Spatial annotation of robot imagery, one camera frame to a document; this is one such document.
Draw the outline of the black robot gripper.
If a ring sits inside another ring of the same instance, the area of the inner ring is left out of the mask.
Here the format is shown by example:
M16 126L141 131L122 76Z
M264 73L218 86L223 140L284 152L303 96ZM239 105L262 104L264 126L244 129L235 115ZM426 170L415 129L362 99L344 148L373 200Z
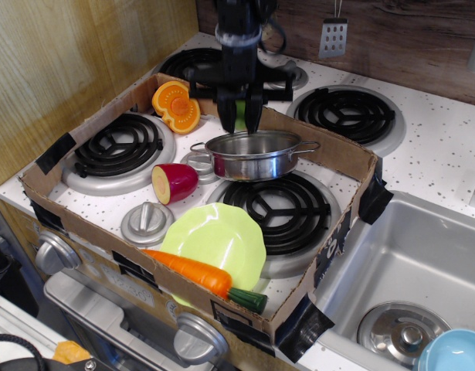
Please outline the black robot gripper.
M189 96L216 101L223 129L236 129L237 100L246 100L245 124L248 134L257 132L263 102L293 98L293 72L262 63L258 49L263 42L255 39L230 43L221 41L221 56L205 67L189 69Z

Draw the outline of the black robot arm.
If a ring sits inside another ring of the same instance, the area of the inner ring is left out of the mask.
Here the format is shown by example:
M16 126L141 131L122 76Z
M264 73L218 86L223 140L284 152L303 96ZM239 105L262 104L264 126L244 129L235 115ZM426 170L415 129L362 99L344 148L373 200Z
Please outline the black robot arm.
M189 96L211 99L225 131L236 128L237 103L242 101L244 123L250 134L258 130L263 106L271 100L292 100L294 74L259 61L262 30L274 24L276 1L216 1L215 38L221 59L187 72Z

